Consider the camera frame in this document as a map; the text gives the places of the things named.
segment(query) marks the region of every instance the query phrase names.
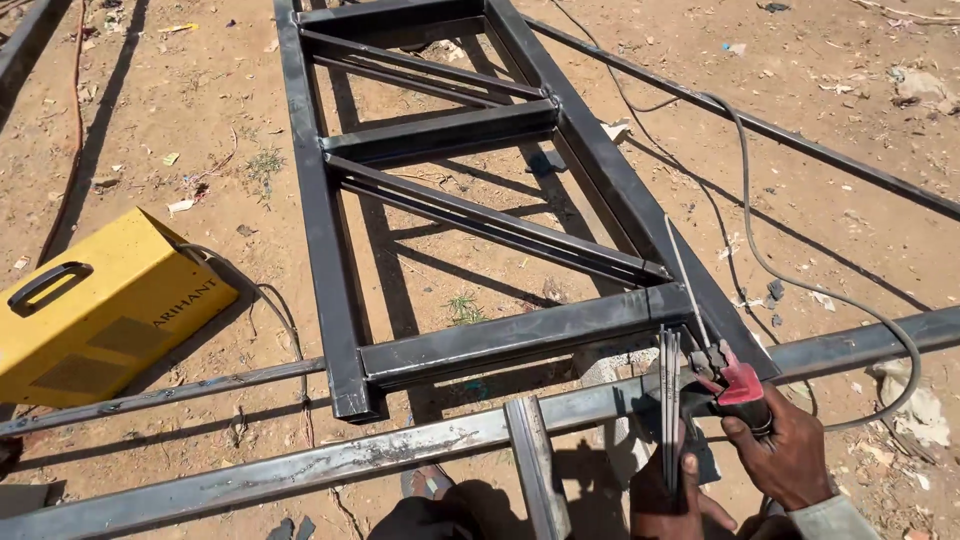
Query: yellow welding machine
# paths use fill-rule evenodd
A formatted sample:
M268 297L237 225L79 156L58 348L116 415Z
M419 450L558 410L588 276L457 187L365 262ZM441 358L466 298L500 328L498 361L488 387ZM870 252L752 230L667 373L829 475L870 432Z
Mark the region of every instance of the yellow welding machine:
M4 291L0 402L109 399L233 302L182 243L133 209Z

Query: shirt sleeve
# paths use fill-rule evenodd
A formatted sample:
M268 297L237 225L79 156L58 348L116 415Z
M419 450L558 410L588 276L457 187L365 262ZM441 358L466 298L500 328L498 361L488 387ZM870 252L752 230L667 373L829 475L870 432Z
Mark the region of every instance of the shirt sleeve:
M880 540L874 528L843 495L787 514L808 540Z

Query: bundle of welding rods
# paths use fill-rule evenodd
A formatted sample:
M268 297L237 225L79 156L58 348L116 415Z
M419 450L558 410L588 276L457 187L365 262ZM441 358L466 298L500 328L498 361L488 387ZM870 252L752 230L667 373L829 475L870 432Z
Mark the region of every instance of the bundle of welding rods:
M663 481L667 492L677 494L680 459L680 333L660 326L660 426L663 457Z

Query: sandy soil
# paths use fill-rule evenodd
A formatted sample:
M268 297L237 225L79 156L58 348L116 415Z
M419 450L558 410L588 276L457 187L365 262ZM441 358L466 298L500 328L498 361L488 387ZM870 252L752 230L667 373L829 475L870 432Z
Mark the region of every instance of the sandy soil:
M960 12L955 0L910 0L911 12ZM579 36L550 2L517 2L532 16ZM891 104L891 66L912 66L934 74L960 93L960 37L949 26L895 29L888 19L849 0L803 0L787 12L768 13L753 2L576 0L564 2L601 37L605 48L683 84L717 93L736 107L786 129L901 176L908 182L957 199L958 165L950 148L960 144L960 119L921 106ZM108 34L107 10L96 0L88 25L100 29L84 52L81 81L95 89L84 103L86 149L80 178L84 186L116 179L114 187L91 187L83 201L72 241L81 239L132 206L166 219L166 205L192 195L181 178L209 170L233 149L220 176L208 177L210 191L194 208L168 224L191 241L232 259L258 282L272 283L296 318L304 354L322 353L316 306L293 167L289 121L269 2L253 0L127 0L121 25ZM69 168L71 134L69 65L77 10L63 19L36 70L20 93L0 134L0 286L19 280L32 265L16 270L21 256L36 258L57 210ZM17 22L13 10L0 18L0 32ZM158 30L197 23L199 29L164 35ZM744 55L723 45L744 43ZM481 55L499 64L483 39L462 42L468 55L450 61L488 70ZM554 59L582 92L598 118L628 115L610 74L599 63L546 41ZM430 60L449 61L450 51L431 48ZM452 107L442 100L352 76L318 71L332 133L402 114ZM665 96L623 78L635 102L650 106ZM838 95L821 86L849 85ZM332 88L348 86L350 93ZM687 105L675 104L641 119L660 148L636 124L634 137L620 145L714 278L735 298L746 287L750 298L766 294L768 276L745 245L740 156L732 124ZM840 171L748 135L753 171L756 242L782 271L807 282L842 290L891 316L904 316L956 303L960 297L958 225ZM511 149L400 172L471 201L506 210L541 225L609 244L583 194L568 173L535 179L523 172L523 155ZM180 153L173 166L163 158ZM279 170L264 183L248 163L275 158ZM443 186L437 184L447 178ZM468 296L486 317L496 318L548 307L558 299L576 302L598 295L584 275L528 258L467 233L441 227L399 210L346 196L348 222L375 341L445 328L447 304ZM244 225L256 231L240 234ZM723 257L726 245L733 247ZM744 320L765 345L856 327L869 320L837 304L825 310L804 291L787 286L773 312L743 310ZM165 387L180 380L266 367L289 361L280 327L257 304L253 321L232 313L215 335L152 370L137 388ZM924 385L943 403L952 425L960 418L960 396L951 382L960 376L955 351L924 358ZM390 398L391 418L364 427L334 421L323 407L326 381L310 378L317 408L318 443L391 430L415 422L498 406L503 399L537 388L540 395L574 387L568 359L545 362L523 377L455 381ZM862 393L855 390L859 385ZM788 392L815 410L825 424L873 410L876 383L863 373L812 382L812 400ZM110 419L52 430L30 439L17 472L7 482L66 481L65 501L75 501L147 483L193 475L304 448L295 380L168 405ZM248 414L249 430L234 447L225 435L233 408ZM706 421L708 434L719 433ZM885 538L899 539L909 528L933 537L960 537L960 478L953 448L934 447L939 465L902 453L892 464L877 462L864 445L884 447L889 435L865 428L828 435L828 466ZM582 449L569 474L574 526L580 531L624 537L620 494L604 458L591 452L586 433L554 441L564 457ZM711 445L724 479L709 493L739 520L755 513L760 496L726 443ZM512 510L497 537L516 537L525 511L508 451L460 459L446 465L454 479L478 479L480 497L494 510ZM585 475L584 471L595 473ZM922 489L917 474L929 479ZM396 503L396 477L355 483L340 492L345 508L366 534ZM349 525L326 490L143 533L144 538L257 538L279 520L308 515L316 538L348 537Z

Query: hand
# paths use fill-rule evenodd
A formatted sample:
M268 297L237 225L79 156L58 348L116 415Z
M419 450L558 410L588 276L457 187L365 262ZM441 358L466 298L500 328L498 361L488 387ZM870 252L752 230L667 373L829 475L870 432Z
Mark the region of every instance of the hand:
M698 486L700 468L697 456L685 454L681 459L681 490L670 497L663 482L662 448L657 448L646 466L630 479L630 514L632 538L687 540L704 537L703 516L727 530L736 530L736 521L716 501L707 497Z
M766 441L754 439L738 418L728 416L720 423L756 489L790 512L832 498L824 425L787 401L773 384L764 384L763 394L774 417Z

